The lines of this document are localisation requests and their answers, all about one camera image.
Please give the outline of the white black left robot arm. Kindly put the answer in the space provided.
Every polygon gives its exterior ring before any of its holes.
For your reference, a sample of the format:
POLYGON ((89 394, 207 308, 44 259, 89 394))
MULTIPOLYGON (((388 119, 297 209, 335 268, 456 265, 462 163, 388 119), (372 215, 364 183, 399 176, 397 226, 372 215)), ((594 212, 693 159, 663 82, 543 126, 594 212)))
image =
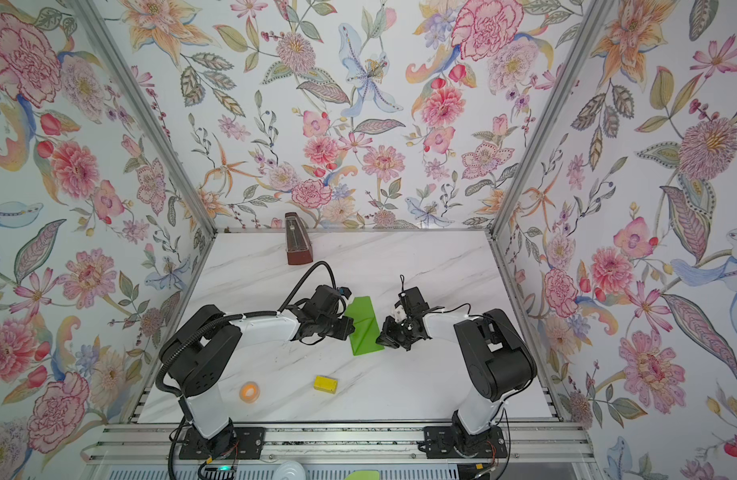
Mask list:
POLYGON ((344 341, 354 333, 350 297, 346 287, 320 285, 312 297, 276 311, 226 314, 206 305, 162 346, 156 388, 178 400, 200 438, 214 441, 232 429, 218 382, 236 350, 310 337, 344 341))

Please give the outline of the green square paper sheet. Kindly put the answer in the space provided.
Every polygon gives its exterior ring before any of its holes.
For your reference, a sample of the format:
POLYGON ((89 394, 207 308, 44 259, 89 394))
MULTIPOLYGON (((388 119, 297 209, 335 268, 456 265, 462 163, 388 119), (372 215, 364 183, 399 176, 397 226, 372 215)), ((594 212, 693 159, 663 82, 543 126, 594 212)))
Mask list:
POLYGON ((346 309, 346 316, 354 320, 354 332, 350 334, 350 348, 352 348, 353 356, 358 357, 384 350, 383 346, 376 343, 380 329, 368 296, 354 297, 346 309))

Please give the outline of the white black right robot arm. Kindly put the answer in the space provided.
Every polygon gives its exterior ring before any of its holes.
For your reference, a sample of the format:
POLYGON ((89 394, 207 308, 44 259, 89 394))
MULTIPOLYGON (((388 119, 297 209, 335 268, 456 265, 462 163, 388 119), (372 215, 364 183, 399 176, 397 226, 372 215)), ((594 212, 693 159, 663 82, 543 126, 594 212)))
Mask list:
POLYGON ((486 440, 505 402, 537 375, 533 356, 503 310, 472 314, 469 308, 467 303, 432 307, 418 288, 403 290, 376 339, 378 345, 406 351, 421 340, 458 345, 472 385, 452 414, 451 432, 461 448, 486 440))

